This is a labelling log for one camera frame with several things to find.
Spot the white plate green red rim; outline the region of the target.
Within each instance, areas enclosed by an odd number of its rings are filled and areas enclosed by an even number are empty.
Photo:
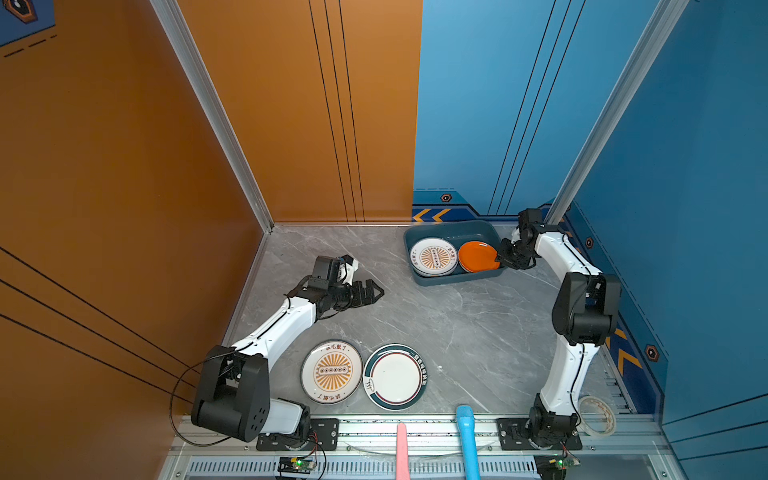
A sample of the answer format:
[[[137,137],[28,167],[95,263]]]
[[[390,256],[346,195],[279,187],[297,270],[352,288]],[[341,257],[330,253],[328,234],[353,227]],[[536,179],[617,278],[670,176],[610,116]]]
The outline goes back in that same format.
[[[367,359],[362,377],[366,396],[377,407],[402,411],[414,406],[428,384],[424,358],[412,347],[390,343]]]

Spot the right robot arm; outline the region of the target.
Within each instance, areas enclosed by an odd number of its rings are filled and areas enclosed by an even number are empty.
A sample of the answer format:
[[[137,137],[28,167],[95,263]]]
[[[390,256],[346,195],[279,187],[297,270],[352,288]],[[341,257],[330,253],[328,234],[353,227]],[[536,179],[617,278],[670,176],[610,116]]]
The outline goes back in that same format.
[[[511,238],[501,240],[497,260],[514,270],[545,261],[561,281],[551,311],[557,334],[547,380],[530,409],[528,441],[539,448],[560,446],[581,424],[578,401],[589,366],[616,329],[621,284],[592,265],[539,209],[525,209]]]

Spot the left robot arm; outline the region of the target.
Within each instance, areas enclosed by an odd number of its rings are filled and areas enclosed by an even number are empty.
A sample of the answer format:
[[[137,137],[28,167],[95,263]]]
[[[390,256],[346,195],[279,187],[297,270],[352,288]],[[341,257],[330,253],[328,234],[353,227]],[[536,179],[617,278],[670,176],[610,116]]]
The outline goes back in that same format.
[[[209,350],[200,363],[192,424],[243,442],[260,435],[281,436],[298,446],[307,442],[309,408],[272,397],[270,371],[318,321],[373,305],[385,295],[374,280],[354,278],[358,267],[349,255],[317,257],[312,273],[299,280],[261,326],[231,346]]]

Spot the teal plastic bin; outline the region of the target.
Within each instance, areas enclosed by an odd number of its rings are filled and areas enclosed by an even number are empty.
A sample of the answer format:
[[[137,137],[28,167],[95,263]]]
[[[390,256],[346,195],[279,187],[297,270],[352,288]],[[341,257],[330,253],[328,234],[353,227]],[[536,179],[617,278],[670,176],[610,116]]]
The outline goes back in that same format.
[[[405,231],[403,241],[406,253],[409,254],[418,241],[427,238],[439,238],[445,240],[454,247],[456,251],[470,241],[487,243],[495,249],[497,249],[501,243],[501,238],[497,230],[489,222],[484,220],[423,223],[412,226]],[[424,287],[494,278],[500,276],[503,270],[503,267],[499,267],[495,270],[470,273],[466,271],[460,263],[457,263],[454,270],[449,274],[429,277],[418,273],[417,269],[411,265],[414,281],[418,285]]]

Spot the large orange sunburst plate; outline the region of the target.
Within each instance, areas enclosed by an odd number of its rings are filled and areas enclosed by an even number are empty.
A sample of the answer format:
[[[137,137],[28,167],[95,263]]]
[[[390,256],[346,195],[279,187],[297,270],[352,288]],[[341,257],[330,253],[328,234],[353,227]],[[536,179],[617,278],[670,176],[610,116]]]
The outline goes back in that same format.
[[[325,405],[338,404],[357,390],[362,370],[362,356],[353,344],[328,340],[316,345],[305,357],[301,385],[311,400]]]

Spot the left circuit board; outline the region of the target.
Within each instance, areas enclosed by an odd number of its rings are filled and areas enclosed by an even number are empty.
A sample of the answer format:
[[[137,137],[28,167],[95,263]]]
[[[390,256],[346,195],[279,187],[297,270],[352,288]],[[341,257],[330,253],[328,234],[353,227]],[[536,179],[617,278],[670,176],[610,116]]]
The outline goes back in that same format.
[[[308,479],[318,472],[318,462],[310,457],[280,457],[276,474],[278,479]]]

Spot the circuit board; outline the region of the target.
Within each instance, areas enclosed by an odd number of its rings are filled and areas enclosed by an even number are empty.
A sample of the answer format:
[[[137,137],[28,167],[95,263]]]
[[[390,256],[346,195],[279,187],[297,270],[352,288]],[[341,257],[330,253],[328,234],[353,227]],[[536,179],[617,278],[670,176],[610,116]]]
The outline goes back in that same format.
[[[308,479],[318,472],[318,462],[310,457],[280,457],[276,474],[278,479]]]
[[[580,459],[574,456],[535,456],[534,461],[542,480],[565,480],[571,469],[581,465]]]

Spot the right circuit board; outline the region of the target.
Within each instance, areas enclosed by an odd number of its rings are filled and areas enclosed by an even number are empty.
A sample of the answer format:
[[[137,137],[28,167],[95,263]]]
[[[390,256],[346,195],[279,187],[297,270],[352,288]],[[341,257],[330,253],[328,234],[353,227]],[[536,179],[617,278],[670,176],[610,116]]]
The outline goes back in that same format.
[[[574,456],[535,456],[534,461],[542,480],[565,480],[571,469],[581,465],[580,459]]]

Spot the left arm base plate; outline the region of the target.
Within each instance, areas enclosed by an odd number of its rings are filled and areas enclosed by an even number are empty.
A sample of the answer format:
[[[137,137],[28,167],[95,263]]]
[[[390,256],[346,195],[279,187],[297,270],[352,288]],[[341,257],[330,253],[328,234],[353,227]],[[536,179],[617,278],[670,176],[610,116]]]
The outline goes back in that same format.
[[[284,434],[261,434],[256,440],[258,451],[310,451],[317,445],[325,451],[335,451],[339,436],[337,418],[314,418],[309,422],[309,436],[299,440]]]

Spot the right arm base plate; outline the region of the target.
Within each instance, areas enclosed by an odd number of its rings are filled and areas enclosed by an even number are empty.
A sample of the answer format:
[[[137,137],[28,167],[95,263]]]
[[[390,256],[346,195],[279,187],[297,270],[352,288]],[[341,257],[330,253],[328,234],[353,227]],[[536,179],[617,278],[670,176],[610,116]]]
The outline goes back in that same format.
[[[557,430],[540,429],[533,432],[528,418],[510,417],[496,420],[498,439],[504,451],[551,451],[583,449],[581,437],[577,433],[566,434]]]

